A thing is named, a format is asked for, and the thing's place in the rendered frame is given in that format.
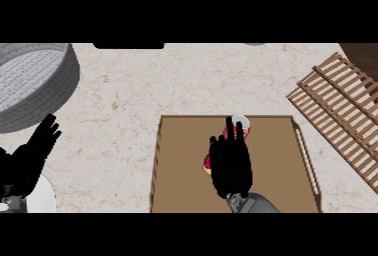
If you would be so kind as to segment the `grey wicker basket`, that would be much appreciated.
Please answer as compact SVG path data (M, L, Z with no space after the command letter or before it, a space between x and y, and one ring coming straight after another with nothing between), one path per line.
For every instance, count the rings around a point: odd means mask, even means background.
M69 100L78 81L70 43L0 43L0 134L38 124Z

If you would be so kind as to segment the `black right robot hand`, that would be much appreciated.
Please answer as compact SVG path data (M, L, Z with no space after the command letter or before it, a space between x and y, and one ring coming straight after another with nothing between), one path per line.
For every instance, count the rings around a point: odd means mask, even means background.
M243 139L242 124L225 118L227 135L209 137L209 167L212 185L218 196L225 199L239 194L248 197L252 186L249 152Z

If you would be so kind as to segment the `brown wooden tray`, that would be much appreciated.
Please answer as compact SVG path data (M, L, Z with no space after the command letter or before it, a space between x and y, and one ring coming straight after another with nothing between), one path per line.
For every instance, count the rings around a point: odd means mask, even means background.
M320 189L301 130L289 116L252 116L246 137L250 191L283 213L317 213ZM150 186L150 211L225 212L203 170L209 138L225 127L222 116L163 116L159 121Z

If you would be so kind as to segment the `black appliance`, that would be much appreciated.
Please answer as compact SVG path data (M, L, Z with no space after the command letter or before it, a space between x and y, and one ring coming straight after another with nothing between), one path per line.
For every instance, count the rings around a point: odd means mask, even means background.
M97 49L122 49L122 50L154 50L163 49L163 43L128 42L128 43L92 43Z

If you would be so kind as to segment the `white plate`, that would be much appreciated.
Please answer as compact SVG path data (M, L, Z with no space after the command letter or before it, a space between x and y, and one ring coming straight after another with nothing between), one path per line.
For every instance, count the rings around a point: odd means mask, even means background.
M44 175L39 176L33 191L26 197L26 211L29 213L56 212L56 195Z

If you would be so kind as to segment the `dark brown wooden object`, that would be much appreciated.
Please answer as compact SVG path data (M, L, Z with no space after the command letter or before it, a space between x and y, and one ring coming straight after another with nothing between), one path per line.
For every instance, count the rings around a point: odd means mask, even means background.
M339 44L349 62L378 82L378 43Z

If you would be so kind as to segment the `wooden slatted tiered shelf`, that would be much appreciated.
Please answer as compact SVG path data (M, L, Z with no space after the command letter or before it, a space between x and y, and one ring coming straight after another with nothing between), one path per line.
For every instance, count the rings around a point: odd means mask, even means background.
M286 98L378 194L378 82L333 53Z

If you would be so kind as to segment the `red can with pale end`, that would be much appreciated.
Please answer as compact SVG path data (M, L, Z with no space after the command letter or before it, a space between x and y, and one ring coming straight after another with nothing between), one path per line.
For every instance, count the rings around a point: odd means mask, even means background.
M250 123L249 123L248 118L243 115L233 115L231 116L231 123L233 123L234 138L236 138L236 124L240 123L242 124L243 139L246 139L248 135L249 135L249 132L250 132ZM224 130L222 130L222 136L224 136L224 139L227 139L227 123L225 123Z

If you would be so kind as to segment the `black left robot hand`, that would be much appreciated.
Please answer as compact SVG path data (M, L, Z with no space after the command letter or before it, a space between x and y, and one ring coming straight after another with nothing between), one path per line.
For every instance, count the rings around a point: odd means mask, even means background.
M30 138L8 154L0 147L0 199L8 196L25 198L36 185L44 162L61 132L56 116L42 119Z

